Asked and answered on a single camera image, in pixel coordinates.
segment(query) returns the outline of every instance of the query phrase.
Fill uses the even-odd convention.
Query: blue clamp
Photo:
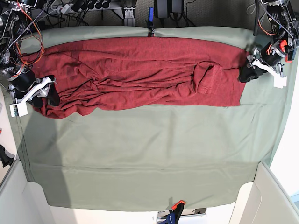
[[[149,20],[148,20],[149,37],[155,36],[154,29],[154,8],[149,7]]]
[[[173,205],[171,210],[169,210],[169,215],[166,217],[166,220],[159,224],[178,224],[178,220],[184,210],[184,204],[186,204],[186,202],[180,200],[178,203]]]

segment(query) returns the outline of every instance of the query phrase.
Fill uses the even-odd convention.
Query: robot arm
[[[247,57],[246,66],[241,69],[239,80],[246,83],[269,72],[274,76],[274,86],[282,88],[286,86],[286,77],[281,60],[292,62],[296,56],[299,46],[299,21],[288,0],[266,0],[265,3],[262,0],[257,0],[256,4],[265,9],[276,32],[265,31],[273,39],[260,51],[254,49],[253,54]],[[256,20],[263,29],[259,18]]]
[[[26,102],[41,108],[43,107],[42,98],[47,98],[51,106],[58,106],[60,101],[55,88],[54,76],[36,78],[31,70],[34,62],[24,62],[19,50],[21,38],[27,34],[37,18],[44,12],[43,9],[35,19],[26,18],[28,11],[36,4],[37,0],[1,3],[1,6],[4,5],[7,10],[0,16],[0,75],[2,79],[10,83],[7,91],[13,99],[10,105],[13,117],[27,114]],[[42,57],[43,51],[41,50],[39,54],[39,57]]]

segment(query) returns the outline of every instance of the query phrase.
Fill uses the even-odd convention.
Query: black clamp
[[[11,166],[11,164],[14,162],[14,158],[10,158],[8,155],[6,155],[5,148],[2,145],[0,145],[0,160],[3,167],[6,167],[7,165]]]

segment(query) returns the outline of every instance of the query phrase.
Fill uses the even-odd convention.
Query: sage green tablecloth
[[[43,33],[45,47],[84,39],[147,36],[147,29],[74,27]],[[198,27],[157,29],[157,37],[224,42],[242,49],[266,44],[252,31]],[[23,52],[39,49],[34,38]],[[29,181],[41,184],[48,203],[82,209],[164,210],[233,202],[254,179],[259,161],[270,164],[290,110],[297,61],[285,66],[288,86],[265,74],[246,84],[239,107],[148,105],[95,110],[48,119],[29,107],[11,119]]]

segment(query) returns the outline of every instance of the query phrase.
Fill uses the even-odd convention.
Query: crumpled fabric
[[[238,81],[247,53],[218,42],[184,38],[109,38],[45,49],[36,77],[55,75],[58,107],[44,99],[49,118],[125,110],[150,104],[239,106]],[[37,53],[26,56],[33,60]]]

